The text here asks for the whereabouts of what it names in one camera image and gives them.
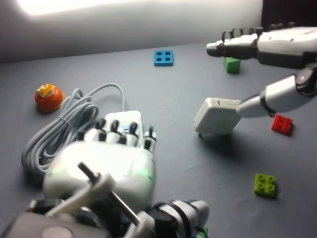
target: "gray tabletop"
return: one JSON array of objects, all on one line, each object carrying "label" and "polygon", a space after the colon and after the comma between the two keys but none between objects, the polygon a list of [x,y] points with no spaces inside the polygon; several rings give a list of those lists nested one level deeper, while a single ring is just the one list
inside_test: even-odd
[{"label": "gray tabletop", "polygon": [[[294,120],[291,137],[271,130],[272,119],[242,119],[231,136],[199,138],[193,118],[207,97],[239,99],[296,70],[241,63],[227,74],[222,58],[205,45],[170,47],[174,66],[154,67],[154,49],[46,59],[0,66],[0,230],[23,212],[40,189],[25,179],[20,154],[28,139],[58,116],[37,112],[35,90],[45,83],[66,95],[118,83],[127,109],[141,112],[143,128],[155,127],[157,183],[154,202],[201,199],[210,206],[214,238],[313,238],[317,227],[317,100],[283,116]],[[93,97],[100,116],[120,109],[116,89]],[[255,173],[276,176],[278,198],[253,193]]]}]

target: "white wall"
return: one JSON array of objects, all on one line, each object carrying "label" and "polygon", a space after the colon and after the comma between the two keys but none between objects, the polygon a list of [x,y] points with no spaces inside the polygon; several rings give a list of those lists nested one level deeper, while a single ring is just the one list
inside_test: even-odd
[{"label": "white wall", "polygon": [[131,0],[30,16],[0,1],[0,62],[209,43],[260,26],[262,0]]}]

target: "toy figurine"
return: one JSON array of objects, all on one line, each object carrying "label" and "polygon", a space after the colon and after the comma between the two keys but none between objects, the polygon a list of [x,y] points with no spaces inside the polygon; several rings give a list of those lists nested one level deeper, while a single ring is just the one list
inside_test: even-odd
[{"label": "toy figurine", "polygon": [[50,83],[39,87],[35,93],[37,108],[44,113],[50,113],[57,110],[63,100],[63,92]]}]

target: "yellow toy top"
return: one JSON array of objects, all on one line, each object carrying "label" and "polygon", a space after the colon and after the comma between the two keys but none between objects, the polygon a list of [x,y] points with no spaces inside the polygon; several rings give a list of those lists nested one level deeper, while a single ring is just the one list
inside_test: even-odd
[{"label": "yellow toy top", "polygon": [[43,86],[39,87],[36,90],[36,92],[39,94],[40,97],[47,98],[47,97],[54,95],[55,88],[56,88],[56,86],[52,85],[51,83],[44,84]]}]

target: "lime green lego brick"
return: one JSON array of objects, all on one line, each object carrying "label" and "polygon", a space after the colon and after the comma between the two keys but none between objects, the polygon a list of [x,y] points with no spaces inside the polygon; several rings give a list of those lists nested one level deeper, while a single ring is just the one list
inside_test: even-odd
[{"label": "lime green lego brick", "polygon": [[275,176],[256,173],[254,193],[259,196],[275,198]]},{"label": "lime green lego brick", "polygon": [[240,71],[240,59],[234,59],[231,57],[223,58],[223,66],[227,73],[239,73]]},{"label": "lime green lego brick", "polygon": [[[204,231],[206,232],[206,234],[208,235],[208,227],[204,227]],[[196,235],[196,238],[206,238],[206,235],[203,232],[199,232]]]}]

